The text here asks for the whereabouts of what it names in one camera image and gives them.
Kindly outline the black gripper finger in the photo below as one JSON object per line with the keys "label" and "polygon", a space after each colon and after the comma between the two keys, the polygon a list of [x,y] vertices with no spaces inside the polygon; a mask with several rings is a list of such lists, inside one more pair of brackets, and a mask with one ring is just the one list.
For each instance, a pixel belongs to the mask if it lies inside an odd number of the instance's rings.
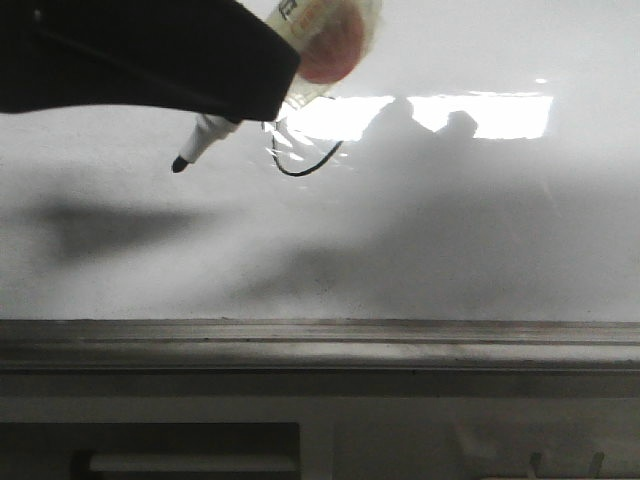
{"label": "black gripper finger", "polygon": [[236,1],[5,1],[1,109],[141,105],[271,120],[299,54]]}

